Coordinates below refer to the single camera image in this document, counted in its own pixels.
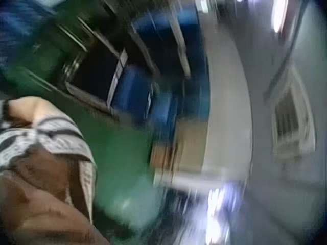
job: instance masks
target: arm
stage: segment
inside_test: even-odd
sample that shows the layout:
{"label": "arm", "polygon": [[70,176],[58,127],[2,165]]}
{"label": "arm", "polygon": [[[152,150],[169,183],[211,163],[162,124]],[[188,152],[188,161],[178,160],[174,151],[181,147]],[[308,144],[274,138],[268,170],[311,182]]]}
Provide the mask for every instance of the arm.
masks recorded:
{"label": "arm", "polygon": [[23,97],[9,102],[9,116],[32,123],[46,115],[65,115],[49,101],[39,97]]}

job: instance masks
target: blue seat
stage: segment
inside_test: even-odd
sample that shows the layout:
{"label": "blue seat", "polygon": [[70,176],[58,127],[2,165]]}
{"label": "blue seat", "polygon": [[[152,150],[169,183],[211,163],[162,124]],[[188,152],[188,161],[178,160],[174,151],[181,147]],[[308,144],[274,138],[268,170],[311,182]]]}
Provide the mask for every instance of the blue seat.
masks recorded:
{"label": "blue seat", "polygon": [[137,68],[128,66],[119,79],[111,107],[131,115],[137,125],[142,124],[147,119],[151,90],[149,77]]}
{"label": "blue seat", "polygon": [[162,93],[153,99],[149,124],[155,129],[157,141],[173,142],[177,113],[178,99],[171,93]]}
{"label": "blue seat", "polygon": [[52,15],[33,0],[0,2],[0,68],[7,69],[16,52]]}

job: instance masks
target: green floor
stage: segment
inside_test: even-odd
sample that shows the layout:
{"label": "green floor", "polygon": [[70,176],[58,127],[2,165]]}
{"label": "green floor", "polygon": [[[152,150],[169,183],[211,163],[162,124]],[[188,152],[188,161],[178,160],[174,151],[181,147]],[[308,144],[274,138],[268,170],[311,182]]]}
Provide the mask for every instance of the green floor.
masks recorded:
{"label": "green floor", "polygon": [[80,127],[98,166],[95,204],[118,222],[141,230],[155,219],[162,192],[149,169],[152,135],[119,126],[78,104],[56,103]]}

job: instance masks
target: light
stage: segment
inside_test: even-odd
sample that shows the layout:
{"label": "light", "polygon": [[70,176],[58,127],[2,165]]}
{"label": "light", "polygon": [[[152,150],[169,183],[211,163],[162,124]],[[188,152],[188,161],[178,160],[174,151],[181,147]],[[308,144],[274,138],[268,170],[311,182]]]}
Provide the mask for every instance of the light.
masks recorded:
{"label": "light", "polygon": [[274,0],[271,22],[276,33],[283,29],[287,13],[288,0]]}
{"label": "light", "polygon": [[208,3],[206,2],[206,0],[201,0],[201,8],[203,13],[208,12]]}
{"label": "light", "polygon": [[206,226],[205,243],[216,244],[221,239],[221,228],[218,221],[209,218]]}

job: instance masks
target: ceiling light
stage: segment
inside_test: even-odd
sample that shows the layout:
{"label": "ceiling light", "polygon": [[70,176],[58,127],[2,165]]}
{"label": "ceiling light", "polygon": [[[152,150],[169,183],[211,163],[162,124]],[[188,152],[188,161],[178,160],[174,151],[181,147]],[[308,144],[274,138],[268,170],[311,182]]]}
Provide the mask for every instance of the ceiling light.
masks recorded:
{"label": "ceiling light", "polygon": [[276,33],[283,29],[283,25],[287,13],[288,0],[274,0],[274,6],[272,9],[272,27]]}

